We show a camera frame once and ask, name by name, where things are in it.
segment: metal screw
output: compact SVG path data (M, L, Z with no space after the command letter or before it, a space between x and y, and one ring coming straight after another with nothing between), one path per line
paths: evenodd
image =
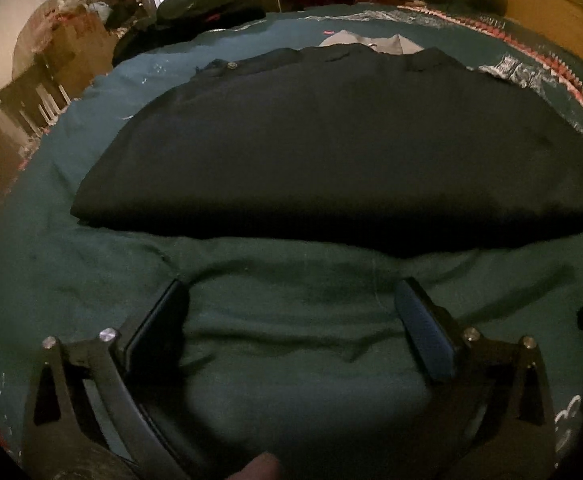
M480 339L480 332L476 328L470 326L469 328L465 329L465 332L462 333L462 336L465 338L465 341L478 341Z
M116 339L116 336L118 335L118 332L116 332L116 329L113 328L105 328L99 335L98 338L103 342L103 343L109 343L110 341L113 341L114 339Z
M530 335L526 335L521 339L521 345L523 345L527 350L532 350L538 346L538 343L536 343L536 340Z
M43 348L45 350L51 350L56 346L56 343L58 343L58 340L54 336L46 337L43 340Z

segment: teal fabric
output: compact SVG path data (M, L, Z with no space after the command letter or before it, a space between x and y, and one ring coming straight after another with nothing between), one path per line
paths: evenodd
M404 276L488 337L533 335L556 412L582 392L575 313L583 306L583 233L517 250L399 260L302 241L111 232L70 216L78 185L121 126L214 59L317 45L325 31L346 28L366 37L402 34L471 67L510 54L539 70L500 40L417 12L344 19L379 9L325 7L203 34L125 62L60 118L0 216L0 426L15 451L41 341L119 326L173 277L193 284L183 402L213 434L253 452L267 442L283 454L294 442L311 449L351 427L372 434L387 421L404 428L425 405L427 385L393 310L393 287ZM583 109L566 89L548 81L543 91L583 128Z

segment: black garment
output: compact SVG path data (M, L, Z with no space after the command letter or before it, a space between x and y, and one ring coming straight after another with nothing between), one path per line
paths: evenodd
M213 62L141 110L78 189L94 226L407 256L583 230L583 138L437 49Z
M165 0L156 19L136 23L116 45L114 66L143 52L191 41L213 28L238 27L265 17L257 0Z

